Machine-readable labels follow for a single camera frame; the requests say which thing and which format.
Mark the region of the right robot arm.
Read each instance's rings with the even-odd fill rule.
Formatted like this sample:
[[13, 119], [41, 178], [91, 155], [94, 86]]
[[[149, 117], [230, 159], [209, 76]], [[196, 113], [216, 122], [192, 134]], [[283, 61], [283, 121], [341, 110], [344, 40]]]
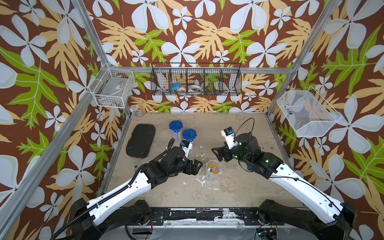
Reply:
[[313, 234], [319, 240], [347, 240], [353, 230], [357, 209], [325, 194], [299, 176], [283, 160], [263, 152], [251, 133], [236, 135], [232, 128], [221, 131], [225, 145], [213, 148], [219, 161], [237, 160], [246, 171], [270, 180], [301, 201], [307, 210], [265, 200], [258, 208], [258, 220], [266, 225], [284, 223]]

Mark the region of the white bottle purple label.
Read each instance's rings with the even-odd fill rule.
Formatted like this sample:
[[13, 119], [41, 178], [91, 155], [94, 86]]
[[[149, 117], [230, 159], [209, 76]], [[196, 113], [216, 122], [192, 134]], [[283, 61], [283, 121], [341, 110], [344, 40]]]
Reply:
[[209, 169], [214, 169], [216, 167], [216, 164], [215, 163], [211, 163], [208, 165], [208, 168]]

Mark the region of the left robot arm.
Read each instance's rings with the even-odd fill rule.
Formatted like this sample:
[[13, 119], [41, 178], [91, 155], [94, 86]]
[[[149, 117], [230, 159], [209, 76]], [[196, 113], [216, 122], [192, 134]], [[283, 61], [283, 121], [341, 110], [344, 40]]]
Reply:
[[174, 142], [171, 139], [164, 152], [139, 166], [133, 177], [119, 187], [88, 202], [77, 200], [72, 206], [71, 219], [51, 239], [58, 240], [63, 232], [70, 230], [68, 240], [98, 240], [114, 228], [146, 224], [152, 213], [145, 201], [129, 208], [124, 205], [178, 174], [195, 176], [203, 166], [201, 161], [188, 159], [188, 149], [175, 147]]

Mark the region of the blue lid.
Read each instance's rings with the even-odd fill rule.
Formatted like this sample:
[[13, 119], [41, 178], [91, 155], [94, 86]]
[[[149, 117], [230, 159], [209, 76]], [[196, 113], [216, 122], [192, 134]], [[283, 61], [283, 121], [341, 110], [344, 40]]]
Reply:
[[183, 123], [181, 121], [172, 121], [170, 122], [170, 130], [174, 133], [179, 133], [183, 129]]
[[197, 132], [194, 129], [186, 129], [183, 131], [183, 138], [192, 143], [197, 137]]

